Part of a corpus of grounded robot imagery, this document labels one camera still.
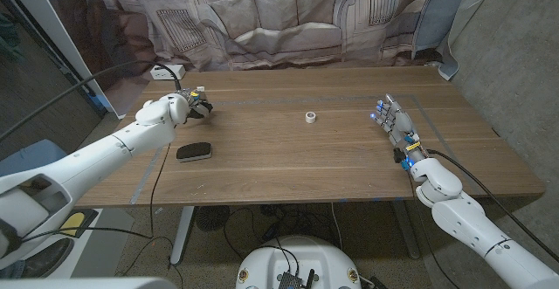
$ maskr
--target gray wall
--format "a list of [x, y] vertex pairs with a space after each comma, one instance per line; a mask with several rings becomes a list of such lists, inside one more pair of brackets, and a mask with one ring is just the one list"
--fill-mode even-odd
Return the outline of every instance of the gray wall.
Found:
[[[547, 186], [537, 200], [505, 199], [506, 205], [559, 252], [559, 0], [485, 0], [452, 52], [460, 63], [452, 83]], [[509, 236], [559, 271], [492, 203], [483, 204]], [[436, 253], [460, 288], [507, 288], [463, 245], [442, 238]], [[450, 287], [436, 271], [431, 278], [437, 288]]]

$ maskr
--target wooden grain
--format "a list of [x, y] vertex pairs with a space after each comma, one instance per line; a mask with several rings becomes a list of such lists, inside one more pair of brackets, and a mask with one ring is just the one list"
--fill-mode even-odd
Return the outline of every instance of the wooden grain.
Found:
[[[312, 69], [189, 74], [183, 85], [206, 86], [214, 111], [176, 128], [155, 204], [304, 203], [411, 198], [405, 172], [392, 161], [386, 133], [369, 114], [394, 95], [423, 143], [453, 154], [499, 196], [539, 195], [542, 183], [451, 84], [430, 67]], [[135, 103], [157, 100], [171, 82], [152, 82]], [[304, 114], [317, 113], [307, 124]], [[128, 124], [132, 118], [121, 123]], [[442, 136], [446, 147], [439, 140]], [[212, 144], [207, 160], [180, 163], [179, 147]], [[162, 155], [137, 204], [149, 204]], [[79, 205], [129, 204], [153, 153], [134, 158]], [[450, 163], [465, 191], [483, 196]]]

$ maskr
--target table leg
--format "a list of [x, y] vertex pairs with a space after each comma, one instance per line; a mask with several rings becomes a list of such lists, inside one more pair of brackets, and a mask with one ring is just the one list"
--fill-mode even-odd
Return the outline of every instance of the table leg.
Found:
[[408, 216], [408, 210], [405, 208], [404, 201], [393, 201], [392, 207], [394, 208], [400, 231], [404, 236], [404, 242], [408, 247], [408, 255], [413, 259], [420, 258], [418, 241], [413, 234], [413, 228], [411, 228], [410, 217]]
[[183, 260], [184, 247], [186, 245], [186, 237], [189, 234], [192, 215], [194, 214], [194, 206], [183, 207], [183, 213], [176, 229], [175, 243], [171, 252], [171, 264], [179, 265]]

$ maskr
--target black cable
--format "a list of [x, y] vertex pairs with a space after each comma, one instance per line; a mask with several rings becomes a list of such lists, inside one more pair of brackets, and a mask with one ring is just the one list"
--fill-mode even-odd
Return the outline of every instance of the black cable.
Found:
[[225, 237], [225, 241], [227, 242], [227, 244], [229, 245], [229, 247], [231, 247], [231, 249], [235, 252], [235, 254], [237, 254], [237, 256], [240, 259], [245, 259], [243, 258], [243, 256], [235, 249], [235, 247], [231, 244], [231, 241], [229, 240], [229, 238], [227, 237], [227, 224], [229, 223], [229, 220], [233, 217], [233, 215], [237, 214], [238, 212], [240, 212], [241, 210], [248, 210], [251, 213], [251, 222], [252, 222], [252, 233], [254, 235], [254, 237], [258, 240], [259, 243], [262, 243], [262, 241], [260, 241], [259, 236], [256, 233], [256, 230], [254, 229], [254, 212], [246, 207], [240, 208], [238, 210], [233, 211], [229, 217], [227, 218], [227, 220], [225, 221], [224, 224], [224, 237]]
[[151, 237], [148, 237], [148, 236], [146, 236], [146, 235], [142, 235], [141, 233], [138, 233], [138, 232], [126, 231], [126, 230], [118, 229], [118, 228], [70, 227], [70, 228], [60, 228], [60, 229], [55, 229], [55, 230], [52, 230], [52, 231], [47, 231], [47, 232], [39, 233], [39, 234], [37, 234], [37, 235], [35, 235], [35, 236], [33, 236], [33, 237], [25, 238], [25, 239], [23, 239], [21, 242], [22, 242], [22, 243], [28, 242], [28, 241], [31, 241], [31, 240], [36, 239], [36, 238], [38, 238], [38, 237], [47, 236], [47, 235], [59, 233], [59, 232], [62, 232], [62, 231], [74, 231], [74, 230], [76, 230], [76, 231], [85, 231], [85, 230], [91, 230], [91, 231], [116, 231], [116, 232], [123, 232], [123, 233], [131, 234], [131, 235], [135, 235], [135, 236], [138, 236], [138, 237], [151, 238]]
[[278, 239], [278, 237], [276, 237], [276, 242], [278, 243], [278, 247], [281, 249], [281, 252], [283, 253], [283, 256], [286, 257], [286, 261], [287, 261], [287, 272], [291, 273], [291, 263], [289, 262], [289, 258], [287, 258], [286, 250], [284, 250], [284, 249], [281, 247], [280, 240]]
[[278, 246], [273, 246], [273, 245], [262, 245], [262, 246], [257, 247], [255, 250], [264, 249], [264, 248], [272, 248], [272, 249], [276, 249], [276, 250], [286, 251], [287, 253], [289, 253], [293, 257], [293, 259], [295, 260], [295, 263], [297, 264], [297, 271], [295, 272], [295, 277], [299, 275], [299, 260], [297, 260], [297, 258], [295, 257], [295, 255], [293, 253], [291, 253], [291, 251], [289, 251], [288, 249], [280, 248]]
[[132, 264], [128, 267], [128, 269], [126, 271], [124, 271], [124, 273], [122, 273], [122, 276], [127, 276], [128, 272], [130, 272], [130, 270], [132, 270], [132, 267], [134, 267], [134, 265], [136, 264], [136, 261], [138, 260], [138, 258], [140, 258], [141, 254], [143, 253], [144, 250], [146, 250], [146, 248], [152, 244], [154, 241], [156, 241], [157, 239], [164, 239], [167, 240], [169, 242], [169, 244], [171, 245], [171, 247], [173, 246], [173, 242], [168, 238], [168, 237], [154, 237], [152, 239], [150, 239], [142, 248], [141, 250], [138, 252], [138, 255], [136, 255], [136, 257], [134, 258], [134, 260], [132, 261]]
[[68, 95], [69, 93], [77, 90], [78, 88], [82, 87], [83, 85], [87, 84], [88, 82], [94, 80], [96, 77], [99, 77], [101, 75], [104, 75], [104, 74], [107, 74], [107, 73], [110, 73], [110, 72], [114, 72], [114, 71], [119, 70], [119, 69], [121, 69], [125, 66], [135, 65], [135, 64], [140, 64], [140, 63], [157, 65], [157, 66], [160, 66], [160, 67], [164, 68], [165, 70], [167, 70], [171, 74], [171, 76], [173, 76], [173, 79], [175, 80], [176, 90], [181, 90], [181, 83], [178, 81], [178, 77], [176, 76], [176, 74], [174, 74], [173, 71], [171, 69], [169, 69], [166, 65], [163, 65], [161, 63], [157, 63], [157, 62], [154, 62], [154, 61], [147, 61], [147, 60], [136, 60], [136, 61], [130, 61], [130, 62], [122, 63], [122, 64], [119, 64], [119, 65], [111, 66], [111, 67], [109, 67], [109, 68], [107, 68], [103, 71], [97, 72], [97, 73], [93, 74], [92, 76], [87, 77], [87, 78], [79, 81], [77, 84], [75, 84], [72, 87], [66, 89], [64, 92], [60, 93], [58, 96], [56, 96], [56, 97], [52, 98], [51, 100], [49, 100], [48, 102], [46, 102], [43, 106], [39, 107], [38, 109], [36, 109], [32, 113], [25, 116], [18, 123], [14, 124], [12, 127], [10, 127], [6, 132], [2, 133], [2, 135], [0, 135], [0, 141], [5, 140], [6, 137], [10, 136], [10, 134], [14, 133], [14, 131], [16, 131], [18, 128], [23, 126], [23, 124], [27, 123], [29, 120], [33, 119], [38, 114], [43, 112], [47, 107], [52, 106], [57, 101], [61, 100], [66, 95]]
[[[296, 205], [296, 207], [297, 207], [296, 210], [285, 210], [286, 206], [294, 206], [294, 205]], [[334, 230], [332, 228], [333, 221], [332, 221], [331, 213], [329, 212], [330, 204], [325, 204], [325, 205], [327, 206], [327, 214], [328, 215], [316, 214], [316, 213], [313, 213], [312, 211], [309, 211], [309, 210], [299, 210], [300, 204], [288, 204], [288, 205], [278, 206], [278, 209], [281, 210], [281, 212], [282, 212], [282, 217], [279, 218], [277, 223], [283, 224], [283, 222], [286, 218], [294, 217], [296, 219], [295, 224], [293, 226], [291, 226], [290, 228], [287, 228], [287, 234], [294, 234], [295, 228], [297, 228], [301, 223], [301, 219], [304, 219], [303, 222], [307, 221], [309, 224], [314, 226], [313, 220], [311, 218], [311, 217], [313, 217], [316, 220], [316, 222], [318, 223], [318, 226], [328, 228], [329, 238], [327, 238], [327, 237], [320, 237], [320, 238], [327, 239], [328, 242], [330, 242], [331, 244], [338, 244], [337, 247], [340, 248], [339, 240], [338, 240], [337, 236], [335, 235]]]
[[532, 233], [532, 231], [530, 231], [530, 229], [528, 229], [515, 215], [513, 215], [510, 211], [508, 211], [505, 208], [505, 206], [503, 206], [499, 202], [499, 200], [497, 200], [497, 197], [495, 197], [495, 195], [493, 193], [491, 193], [491, 191], [480, 180], [478, 180], [478, 178], [475, 177], [475, 175], [473, 175], [470, 171], [468, 171], [461, 164], [459, 164], [458, 162], [453, 160], [451, 157], [439, 152], [438, 150], [427, 149], [427, 152], [429, 154], [435, 154], [435, 155], [439, 155], [439, 156], [445, 158], [447, 161], [451, 162], [453, 165], [455, 165], [460, 170], [462, 170], [465, 174], [467, 174], [470, 178], [472, 178], [472, 180], [474, 180], [489, 195], [489, 197], [491, 197], [491, 199], [493, 199], [493, 201], [497, 204], [497, 206], [499, 206], [511, 219], [513, 219], [513, 221], [519, 227], [521, 227], [521, 229], [524, 232], [526, 232], [526, 234], [528, 234], [528, 236], [531, 237], [532, 240], [534, 240], [538, 245], [540, 245], [543, 248], [543, 250], [545, 250], [545, 252], [547, 252], [557, 263], [559, 263], [559, 256], [557, 256], [557, 254], [555, 254], [553, 251], [551, 251], [551, 249], [549, 249], [547, 245], [545, 245], [538, 237], [536, 237], [535, 234]]
[[151, 196], [149, 197], [149, 226], [151, 229], [151, 237], [154, 237], [154, 193], [155, 188], [157, 187], [157, 183], [159, 183], [159, 177], [163, 171], [163, 166], [165, 166], [165, 161], [167, 161], [167, 156], [169, 155], [169, 149], [171, 148], [171, 144], [167, 146], [167, 153], [165, 153], [165, 157], [163, 157], [163, 163], [161, 168], [159, 169], [159, 174], [157, 174], [157, 178], [155, 179], [154, 188], [151, 189]]
[[[143, 253], [144, 250], [146, 250], [146, 248], [150, 245], [153, 244], [157, 239], [164, 239], [167, 242], [169, 242], [170, 246], [173, 247], [173, 242], [168, 238], [168, 237], [154, 237], [151, 240], [149, 240], [149, 242], [147, 242], [140, 250], [140, 252], [138, 252], [138, 255], [136, 255], [136, 257], [134, 258], [134, 261], [132, 261], [132, 264], [128, 267], [128, 269], [126, 271], [124, 271], [122, 273], [122, 276], [127, 276], [128, 273], [132, 270], [132, 267], [134, 267], [134, 265], [136, 264], [136, 261], [138, 260], [138, 258], [141, 256], [141, 254]], [[181, 279], [181, 288], [183, 288], [183, 284], [184, 284], [184, 280], [183, 280], [183, 275], [181, 274], [181, 272], [178, 271], [178, 269], [176, 268], [176, 266], [172, 265], [171, 263], [169, 263], [169, 269], [170, 267], [175, 268], [176, 273], [178, 274], [178, 277]]]
[[181, 279], [181, 289], [183, 289], [184, 288], [183, 275], [181, 274], [181, 272], [178, 271], [178, 268], [176, 268], [176, 266], [171, 264], [171, 267], [175, 268], [175, 271], [178, 274], [178, 277]]
[[411, 176], [410, 174], [408, 174], [408, 179], [410, 180], [410, 186], [411, 186], [411, 194], [413, 195], [413, 202], [416, 204], [416, 211], [419, 215], [419, 221], [421, 222], [421, 228], [423, 230], [423, 235], [425, 237], [425, 240], [427, 240], [427, 246], [429, 247], [429, 251], [431, 252], [431, 255], [433, 256], [433, 259], [435, 260], [435, 264], [437, 264], [439, 270], [443, 273], [443, 275], [445, 275], [446, 279], [448, 279], [448, 281], [451, 282], [451, 284], [455, 287], [460, 289], [460, 287], [458, 287], [454, 281], [452, 281], [452, 279], [446, 274], [445, 270], [443, 269], [443, 267], [440, 265], [440, 263], [438, 262], [437, 256], [435, 256], [435, 252], [433, 251], [433, 248], [431, 246], [431, 241], [429, 239], [429, 236], [427, 236], [427, 229], [425, 228], [425, 224], [423, 222], [423, 217], [421, 216], [421, 210], [419, 209], [418, 206], [418, 199], [416, 198], [416, 190], [413, 189], [413, 181], [411, 180]]

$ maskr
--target robotic hand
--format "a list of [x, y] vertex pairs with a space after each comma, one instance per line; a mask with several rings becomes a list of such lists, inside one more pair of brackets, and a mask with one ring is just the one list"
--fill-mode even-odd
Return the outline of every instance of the robotic hand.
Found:
[[462, 182], [423, 150], [410, 116], [386, 94], [371, 118], [389, 135], [394, 161], [416, 182], [418, 199], [446, 233], [478, 253], [512, 288], [556, 288], [559, 275], [489, 220], [479, 203], [462, 190]]
[[212, 105], [204, 88], [150, 100], [123, 129], [46, 166], [0, 177], [0, 269], [58, 229], [75, 203], [133, 157], [171, 143], [175, 126], [201, 119]]

